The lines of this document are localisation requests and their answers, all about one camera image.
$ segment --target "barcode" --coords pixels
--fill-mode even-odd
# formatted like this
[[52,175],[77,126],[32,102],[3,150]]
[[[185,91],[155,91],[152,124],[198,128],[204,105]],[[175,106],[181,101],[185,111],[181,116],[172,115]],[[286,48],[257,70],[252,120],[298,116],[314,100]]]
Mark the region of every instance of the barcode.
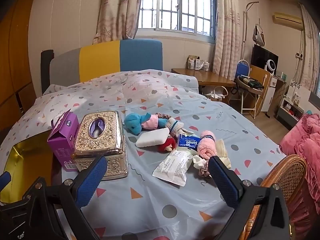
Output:
[[75,164],[65,164],[66,169],[76,169],[77,166]]

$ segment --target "blue tissue pack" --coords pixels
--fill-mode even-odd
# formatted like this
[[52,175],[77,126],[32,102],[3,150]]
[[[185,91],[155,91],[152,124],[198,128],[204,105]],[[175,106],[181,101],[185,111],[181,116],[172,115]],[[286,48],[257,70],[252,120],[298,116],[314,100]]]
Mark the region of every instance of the blue tissue pack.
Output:
[[198,136],[181,133],[178,138],[178,147],[187,147],[196,151],[200,140]]

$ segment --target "patterned tablecloth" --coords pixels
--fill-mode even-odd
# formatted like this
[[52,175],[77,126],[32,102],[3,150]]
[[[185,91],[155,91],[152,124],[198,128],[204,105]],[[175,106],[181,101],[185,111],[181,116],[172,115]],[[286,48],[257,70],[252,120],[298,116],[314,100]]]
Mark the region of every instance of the patterned tablecloth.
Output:
[[[122,119],[132,112],[161,112],[180,120],[196,135],[211,130],[224,140],[232,170],[254,184],[260,184],[285,157],[278,145],[234,109],[199,95],[194,77],[156,70],[122,72],[68,88],[51,85],[47,92],[2,143],[2,170],[15,143],[51,129],[51,119],[70,108],[79,122],[95,111],[117,110]],[[129,176],[101,182],[89,205],[82,208],[98,235],[119,240],[188,240],[216,235],[233,209],[225,204],[214,181],[199,177],[192,165],[184,187],[155,178],[153,170],[168,154],[157,152],[156,147],[137,148],[138,136],[127,131],[125,138]],[[76,174],[63,171],[62,179]],[[75,239],[62,210],[59,215],[68,237]]]

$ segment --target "curtain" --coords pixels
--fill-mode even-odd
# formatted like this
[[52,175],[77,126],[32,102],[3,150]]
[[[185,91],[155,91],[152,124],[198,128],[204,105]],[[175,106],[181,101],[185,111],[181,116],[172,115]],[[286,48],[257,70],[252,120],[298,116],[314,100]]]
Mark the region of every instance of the curtain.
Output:
[[302,75],[298,82],[310,91],[314,91],[319,82],[319,30],[301,4],[302,19],[304,25],[304,64],[302,66]]
[[138,29],[140,3],[141,0],[102,0],[93,44],[133,39]]
[[217,0],[217,31],[212,71],[234,80],[240,59],[240,14],[238,0]]

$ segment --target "air conditioner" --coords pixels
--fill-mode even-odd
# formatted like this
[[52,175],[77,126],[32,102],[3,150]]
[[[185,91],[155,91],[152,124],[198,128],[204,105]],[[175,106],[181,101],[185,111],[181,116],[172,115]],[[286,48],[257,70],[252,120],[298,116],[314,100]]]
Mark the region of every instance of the air conditioner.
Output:
[[273,18],[273,22],[276,24],[281,24],[287,27],[300,30],[300,31],[304,29],[302,18],[297,17],[295,15],[275,12],[272,18]]

